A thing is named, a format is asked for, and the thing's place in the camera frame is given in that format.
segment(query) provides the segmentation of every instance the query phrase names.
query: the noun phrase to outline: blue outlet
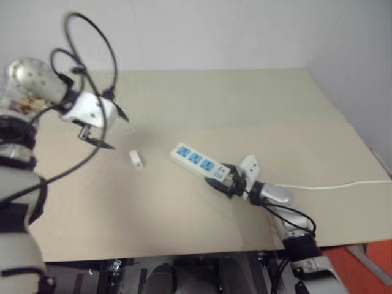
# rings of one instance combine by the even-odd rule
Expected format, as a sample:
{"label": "blue outlet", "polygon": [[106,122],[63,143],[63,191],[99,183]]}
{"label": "blue outlet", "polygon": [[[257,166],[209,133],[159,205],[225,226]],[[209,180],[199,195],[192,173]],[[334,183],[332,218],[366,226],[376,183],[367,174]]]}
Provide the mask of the blue outlet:
{"label": "blue outlet", "polygon": [[190,153],[190,149],[189,149],[189,148],[186,148],[185,146],[182,146],[182,147],[177,151],[177,153],[178,153],[179,155],[181,155],[181,156],[187,157],[188,154]]}
{"label": "blue outlet", "polygon": [[215,164],[208,159],[205,159],[200,165],[201,168],[204,168],[206,171],[210,172],[214,168]]}
{"label": "blue outlet", "polygon": [[197,153],[192,153],[192,155],[189,156],[188,159],[194,164],[198,164],[203,159],[203,157],[198,155]]}

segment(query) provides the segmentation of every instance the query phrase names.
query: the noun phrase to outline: white power cord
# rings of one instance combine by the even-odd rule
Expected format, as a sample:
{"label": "white power cord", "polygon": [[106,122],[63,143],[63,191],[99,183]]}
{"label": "white power cord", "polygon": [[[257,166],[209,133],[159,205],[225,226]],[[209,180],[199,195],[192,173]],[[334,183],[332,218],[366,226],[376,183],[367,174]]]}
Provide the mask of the white power cord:
{"label": "white power cord", "polygon": [[284,187],[284,188],[302,189],[302,190],[329,190],[329,189],[340,189],[340,188],[355,186],[359,184],[392,184],[392,180],[385,179],[385,180],[376,180],[376,181],[357,181],[357,182],[350,182],[337,186],[327,186],[327,187],[305,187],[305,186],[284,185],[284,184],[275,184],[275,186]]}

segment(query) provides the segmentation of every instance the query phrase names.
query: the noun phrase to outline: power strip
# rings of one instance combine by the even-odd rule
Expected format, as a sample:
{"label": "power strip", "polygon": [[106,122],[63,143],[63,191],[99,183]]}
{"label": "power strip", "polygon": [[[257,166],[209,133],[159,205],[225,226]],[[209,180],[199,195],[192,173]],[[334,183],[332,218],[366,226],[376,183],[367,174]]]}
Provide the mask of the power strip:
{"label": "power strip", "polygon": [[202,178],[212,178],[222,182],[230,172],[230,169],[223,164],[184,143],[178,144],[171,151],[170,157],[179,166]]}

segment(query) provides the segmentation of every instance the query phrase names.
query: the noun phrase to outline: table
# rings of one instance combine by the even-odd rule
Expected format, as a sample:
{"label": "table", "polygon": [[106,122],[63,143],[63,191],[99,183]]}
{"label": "table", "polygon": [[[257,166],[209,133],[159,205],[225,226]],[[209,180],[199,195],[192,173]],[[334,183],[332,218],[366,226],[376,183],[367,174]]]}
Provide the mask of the table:
{"label": "table", "polygon": [[[94,78],[105,86],[111,76]],[[170,160],[181,141],[221,162],[255,154],[269,183],[388,179],[305,69],[121,72],[116,99],[131,120],[108,133],[116,151],[53,183],[31,226],[47,262],[280,248],[262,208],[229,200]],[[91,150],[78,131],[56,113],[41,120],[41,175]],[[133,168],[132,149],[143,170]],[[392,237],[390,184],[292,192],[315,219],[319,246]]]}

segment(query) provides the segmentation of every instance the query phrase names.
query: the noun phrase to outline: white wall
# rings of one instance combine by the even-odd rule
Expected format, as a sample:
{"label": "white wall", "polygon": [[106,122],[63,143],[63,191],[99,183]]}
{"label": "white wall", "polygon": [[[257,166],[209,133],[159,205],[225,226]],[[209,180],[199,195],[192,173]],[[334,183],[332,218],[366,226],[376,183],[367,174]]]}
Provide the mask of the white wall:
{"label": "white wall", "polygon": [[[392,167],[391,0],[1,0],[0,65],[66,46],[70,10],[102,28],[122,70],[308,66]],[[88,66],[109,70],[99,38],[72,27]]]}
{"label": "white wall", "polygon": [[308,69],[392,170],[392,1],[347,1]]}

